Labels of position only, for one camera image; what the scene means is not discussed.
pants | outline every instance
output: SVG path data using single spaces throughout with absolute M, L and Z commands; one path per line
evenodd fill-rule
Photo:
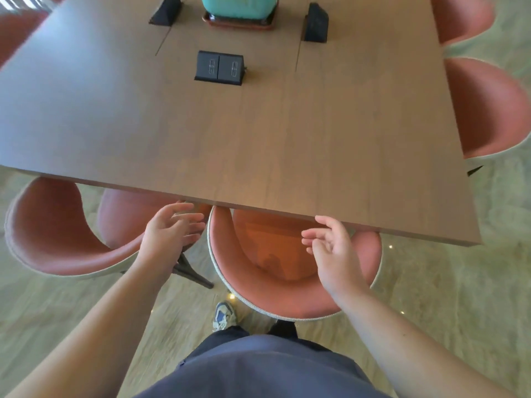
M 241 328 L 239 325 L 229 327 L 222 331 L 216 331 L 212 335 L 207 336 L 207 338 L 205 338 L 205 340 L 201 342 L 199 346 L 191 354 L 189 354 L 186 359 L 188 360 L 191 358 L 195 358 L 196 356 L 199 356 L 209 351 L 210 349 L 216 348 L 226 342 L 235 341 L 239 338 L 244 338 L 249 335 L 249 332 Z M 275 335 L 281 338 L 289 339 L 290 341 L 300 343 L 301 345 L 304 345 L 318 352 L 330 352 L 329 349 L 322 347 L 318 343 L 300 339 L 297 336 L 297 329 L 295 328 L 295 323 L 292 323 L 290 321 L 277 321 L 269 330 L 268 335 Z

forearm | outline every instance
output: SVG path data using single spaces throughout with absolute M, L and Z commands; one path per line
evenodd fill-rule
M 163 279 L 130 269 L 8 398 L 116 396 Z
M 351 299 L 343 310 L 401 397 L 514 397 L 373 295 Z

hand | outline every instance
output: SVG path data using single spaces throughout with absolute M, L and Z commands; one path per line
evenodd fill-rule
M 201 213 L 180 213 L 192 210 L 194 204 L 177 202 L 166 205 L 155 214 L 145 228 L 140 251 L 131 268 L 144 267 L 166 281 L 184 246 L 201 237 L 205 224 Z
M 302 244 L 315 257 L 317 272 L 323 287 L 339 307 L 352 297 L 368 294 L 370 289 L 363 278 L 360 261 L 343 224 L 329 216 L 316 216 L 318 227 L 302 231 Z

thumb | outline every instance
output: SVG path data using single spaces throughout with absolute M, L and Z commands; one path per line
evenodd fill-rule
M 321 266 L 321 263 L 326 260 L 327 256 L 330 254 L 327 247 L 324 245 L 324 242 L 319 239 L 314 239 L 312 241 L 312 250 L 313 256 L 315 257 L 315 262 L 317 267 Z
M 190 226 L 190 222 L 186 219 L 179 219 L 177 222 L 175 222 L 171 229 L 176 234 L 177 237 L 184 237 L 188 234 L 188 229 Z

turquoise pot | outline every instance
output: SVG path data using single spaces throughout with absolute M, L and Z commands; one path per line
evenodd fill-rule
M 226 18 L 264 19 L 273 11 L 277 0 L 202 0 L 212 15 Z

